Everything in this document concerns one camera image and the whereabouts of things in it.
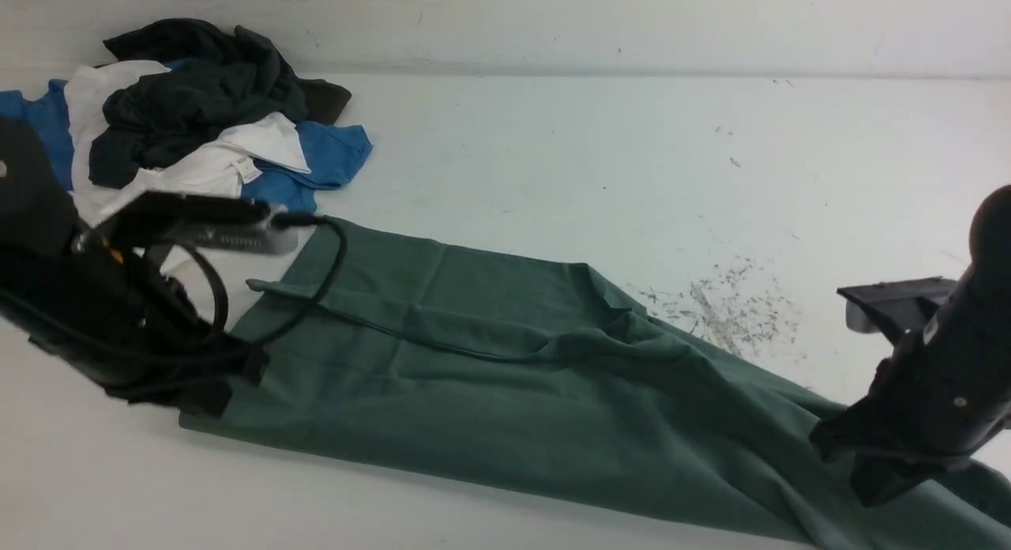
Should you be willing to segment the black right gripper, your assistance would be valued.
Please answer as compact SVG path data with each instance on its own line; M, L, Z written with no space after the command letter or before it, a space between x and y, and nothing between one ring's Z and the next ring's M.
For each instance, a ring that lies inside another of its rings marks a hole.
M952 499L996 507L996 476L968 459L1009 412L1009 285L966 273L931 320L878 365L866 397L815 425L823 459L852 458L865 507Z

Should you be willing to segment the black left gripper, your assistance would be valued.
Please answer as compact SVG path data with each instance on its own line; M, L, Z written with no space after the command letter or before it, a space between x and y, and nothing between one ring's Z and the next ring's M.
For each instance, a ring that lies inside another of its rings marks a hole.
M119 247L98 226L80 218L32 125L3 118L4 319L112 398L220 417L231 380L258 384L269 362L225 331L220 275L200 247Z

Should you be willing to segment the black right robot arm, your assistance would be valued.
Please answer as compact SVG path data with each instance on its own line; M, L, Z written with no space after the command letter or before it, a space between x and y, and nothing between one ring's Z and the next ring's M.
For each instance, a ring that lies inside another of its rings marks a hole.
M893 347L866 395L810 435L823 460L855 458L849 484L863 506L963 469L1009 427L1009 226L1004 186L972 218L960 279L838 288L848 329L884 335Z

